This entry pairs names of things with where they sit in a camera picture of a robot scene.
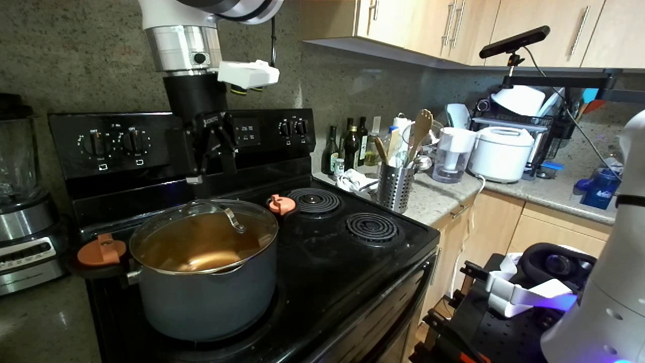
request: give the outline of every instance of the cooking pot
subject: cooking pot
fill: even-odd
[[[220,341],[267,312],[277,289],[277,217],[250,202],[199,199],[129,240],[147,322],[182,341]]]
[[[526,130],[481,130],[468,172],[493,182],[519,182],[523,179],[533,145],[535,140]]]

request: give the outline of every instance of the oven door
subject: oven door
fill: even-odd
[[[307,362],[404,362],[410,331],[419,321],[433,257],[424,258],[360,308]]]

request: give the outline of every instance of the stove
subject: stove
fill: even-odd
[[[273,194],[291,196],[297,209],[281,217],[275,296],[245,333],[187,343],[147,325],[139,289],[125,282],[123,267],[75,268],[88,277],[103,362],[401,362],[438,231],[314,179],[311,109],[233,110],[240,151],[197,179],[173,169],[173,128],[168,112],[51,114],[80,229],[75,244],[98,234],[128,240],[149,215],[199,198],[267,205]],[[134,130],[143,136],[139,154],[122,147]],[[92,155],[101,142],[107,147],[99,151],[111,151]]]

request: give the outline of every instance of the kitchen counter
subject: kitchen counter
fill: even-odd
[[[334,184],[324,173],[316,173],[316,177]],[[468,198],[474,198],[482,187],[488,187],[614,223],[616,207],[597,209],[578,203],[578,198],[571,194],[575,179],[559,175],[556,179],[523,179],[507,185],[484,184],[473,175],[464,175],[461,184],[440,184],[426,173],[417,173],[406,215],[433,223],[461,207]],[[18,294],[0,296],[0,362],[99,363],[101,354],[83,278],[64,277]]]

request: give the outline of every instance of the coil burner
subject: coil burner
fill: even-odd
[[[341,199],[318,187],[298,187],[289,194],[297,199],[297,207],[301,214],[329,214],[341,205]]]
[[[399,231],[393,220],[379,214],[371,214],[371,212],[360,212],[360,214],[347,215],[347,227],[357,237],[363,237],[369,242],[389,242]]]

